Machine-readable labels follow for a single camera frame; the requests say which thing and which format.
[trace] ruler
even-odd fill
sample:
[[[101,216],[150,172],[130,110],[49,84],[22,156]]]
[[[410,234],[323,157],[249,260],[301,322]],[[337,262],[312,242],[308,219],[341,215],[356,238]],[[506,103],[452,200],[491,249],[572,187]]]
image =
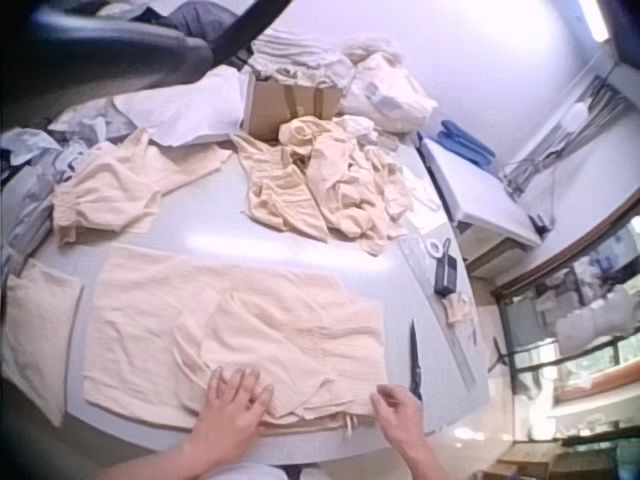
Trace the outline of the ruler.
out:
[[[424,293],[424,296],[436,316],[436,320],[438,325],[440,325],[440,329],[442,330],[442,334],[444,335],[447,344],[449,345],[449,349],[451,350],[453,359],[456,362],[464,386],[467,390],[473,389],[476,384],[476,378],[473,374],[471,365],[469,364],[469,360],[467,359],[467,355],[462,348],[462,344],[460,343],[460,339],[458,338],[455,329],[449,326],[449,323],[447,322],[447,311],[442,301],[433,292],[433,283],[431,279],[434,276],[435,268],[430,269],[428,262],[435,263],[435,260],[433,260],[427,253],[427,249],[424,244],[425,239],[423,239],[420,234],[414,233],[413,235],[409,234],[405,237],[401,237],[396,240],[396,242],[407,261],[409,268],[411,268],[414,277],[418,281],[418,285],[420,285],[422,293]],[[460,259],[458,259],[458,265],[458,268],[464,268]]]

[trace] work table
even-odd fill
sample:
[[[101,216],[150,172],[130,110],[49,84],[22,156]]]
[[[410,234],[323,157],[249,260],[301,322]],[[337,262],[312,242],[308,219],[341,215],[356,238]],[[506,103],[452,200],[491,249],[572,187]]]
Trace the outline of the work table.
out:
[[[418,178],[428,178],[413,147],[401,145],[394,158]],[[425,432],[450,425],[488,402],[487,362],[482,342],[479,341],[477,347],[474,345],[469,324],[457,330],[476,377],[475,386],[467,391],[434,312],[395,241],[391,241],[380,256],[372,257],[356,243],[332,239],[323,244],[295,233],[270,230],[242,213],[246,186],[245,174],[234,156],[221,171],[163,198],[160,213],[146,234],[87,235],[81,244],[63,248],[58,248],[51,237],[37,251],[37,260],[84,284],[70,341],[69,414],[115,437],[154,450],[171,447],[187,435],[184,431],[123,418],[84,400],[85,338],[92,299],[113,241],[227,264],[284,266],[333,275],[354,293],[382,303],[389,383],[409,385],[409,325],[415,320]],[[451,225],[445,222],[429,233],[429,238],[441,242],[447,237],[453,239],[450,253],[458,258],[458,290],[471,296]],[[270,436],[261,438],[246,460],[268,464],[319,462],[384,446],[386,442],[375,427],[356,428],[350,436],[346,429]]]

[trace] hand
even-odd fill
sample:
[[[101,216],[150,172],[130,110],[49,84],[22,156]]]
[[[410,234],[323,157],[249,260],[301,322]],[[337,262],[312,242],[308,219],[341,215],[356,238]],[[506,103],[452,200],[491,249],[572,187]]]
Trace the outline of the hand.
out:
[[[228,383],[216,368],[207,400],[183,453],[196,476],[238,462],[258,437],[258,424],[273,397],[273,386],[257,392],[260,372],[236,370]]]
[[[402,456],[426,445],[423,431],[422,404],[404,387],[378,385],[371,403],[382,433]]]

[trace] forearm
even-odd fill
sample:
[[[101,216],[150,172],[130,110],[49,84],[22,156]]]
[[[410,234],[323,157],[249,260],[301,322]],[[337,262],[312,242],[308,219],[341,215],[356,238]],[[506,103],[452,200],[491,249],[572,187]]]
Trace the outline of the forearm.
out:
[[[404,449],[401,454],[411,471],[413,480],[449,479],[449,474],[426,440],[419,445]]]
[[[166,452],[147,455],[100,472],[94,480],[187,480],[198,477],[202,472],[195,470],[184,447],[176,447]]]

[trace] beige garment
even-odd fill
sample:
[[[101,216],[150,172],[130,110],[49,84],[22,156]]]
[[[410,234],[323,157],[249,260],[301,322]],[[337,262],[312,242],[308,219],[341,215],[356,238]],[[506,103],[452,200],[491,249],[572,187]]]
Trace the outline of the beige garment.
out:
[[[292,163],[291,151],[270,147],[246,135],[232,140],[249,178],[247,215],[280,231],[295,230],[328,241],[327,227],[303,174]]]
[[[9,276],[2,332],[2,375],[56,426],[65,411],[67,347],[82,285],[28,260]]]
[[[447,309],[447,321],[450,324],[475,321],[476,307],[469,295],[454,292],[447,295],[442,302]]]
[[[219,170],[230,156],[215,144],[156,147],[143,129],[119,147],[102,142],[87,153],[82,169],[56,188],[58,242],[75,242],[81,228],[146,232],[161,195]]]
[[[354,120],[357,118],[343,123],[349,126]],[[312,225],[313,233],[305,233],[323,241],[328,234],[319,236],[318,232],[333,228],[349,239],[358,240],[363,250],[372,255],[382,252],[388,238],[404,233],[399,222],[411,209],[411,197],[400,167],[379,147],[370,145],[361,149],[356,137],[338,123],[315,117],[297,118],[282,125],[279,139],[282,143],[279,147],[246,137],[234,140],[243,165],[249,164],[245,170],[250,178],[247,207],[250,216],[280,230],[288,229],[281,226],[285,222],[305,225],[307,230]],[[296,197],[281,189],[263,190],[259,179],[293,169],[289,167],[292,163],[299,166],[296,173],[304,172],[306,176],[296,175]],[[324,230],[307,189],[322,214]],[[264,198],[263,202],[258,204],[258,198]],[[308,208],[289,209],[285,216],[279,208],[271,207],[291,198],[304,198],[299,203]]]
[[[160,209],[157,187],[105,154],[103,144],[97,147],[54,191],[53,231],[60,245],[75,242],[83,229],[120,232]]]
[[[114,245],[99,279],[85,398],[189,428],[210,372],[257,367],[274,432],[372,416],[386,381],[380,308],[326,275],[221,266]]]

